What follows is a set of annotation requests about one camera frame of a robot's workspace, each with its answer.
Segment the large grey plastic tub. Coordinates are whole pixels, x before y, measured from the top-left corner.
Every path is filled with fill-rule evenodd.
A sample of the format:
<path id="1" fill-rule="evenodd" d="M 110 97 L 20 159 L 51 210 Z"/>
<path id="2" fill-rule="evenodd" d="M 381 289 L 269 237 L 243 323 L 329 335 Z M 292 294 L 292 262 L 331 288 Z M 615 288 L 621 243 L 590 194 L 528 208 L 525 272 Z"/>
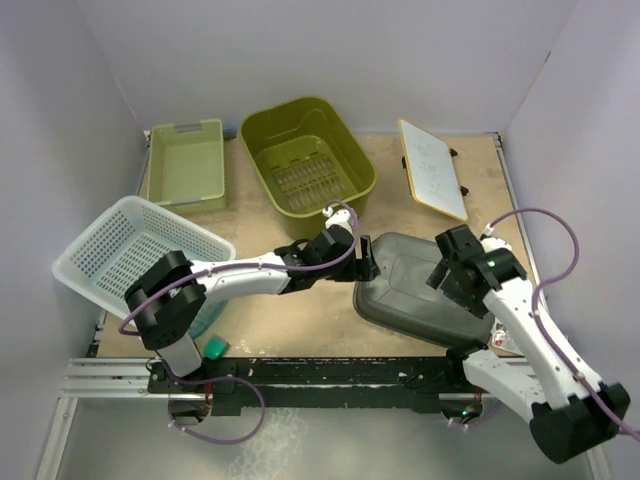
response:
<path id="1" fill-rule="evenodd" d="M 372 241 L 372 253 L 380 275 L 353 293 L 362 318 L 445 348 L 490 339 L 493 315 L 479 319 L 426 284 L 441 259 L 435 242 L 388 232 Z"/>

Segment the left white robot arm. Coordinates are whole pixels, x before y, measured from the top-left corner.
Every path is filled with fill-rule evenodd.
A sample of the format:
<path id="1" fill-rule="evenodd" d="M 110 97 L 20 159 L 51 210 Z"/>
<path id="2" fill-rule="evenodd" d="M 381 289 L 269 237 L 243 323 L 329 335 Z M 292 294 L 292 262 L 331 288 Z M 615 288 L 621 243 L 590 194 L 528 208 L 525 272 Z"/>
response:
<path id="1" fill-rule="evenodd" d="M 140 338 L 171 371 L 171 381 L 194 392 L 206 369 L 188 330 L 205 305 L 305 291 L 320 280 L 371 281 L 379 274 L 370 237 L 341 225 L 251 259 L 208 264 L 171 251 L 126 291 L 130 313 L 119 333 Z"/>

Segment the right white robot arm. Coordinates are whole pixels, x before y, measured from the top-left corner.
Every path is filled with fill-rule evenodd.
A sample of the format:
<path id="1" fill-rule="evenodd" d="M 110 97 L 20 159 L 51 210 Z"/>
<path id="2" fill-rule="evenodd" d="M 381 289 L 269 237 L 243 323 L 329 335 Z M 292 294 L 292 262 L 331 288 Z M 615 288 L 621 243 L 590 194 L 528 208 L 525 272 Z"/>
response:
<path id="1" fill-rule="evenodd" d="M 479 342 L 461 347 L 445 366 L 456 391 L 473 385 L 518 414 L 552 462 L 564 463 L 620 433 L 630 397 L 580 358 L 547 311 L 510 245 L 466 225 L 436 237 L 441 259 L 427 283 L 481 318 L 493 314 L 515 340 L 534 374 L 510 366 Z"/>

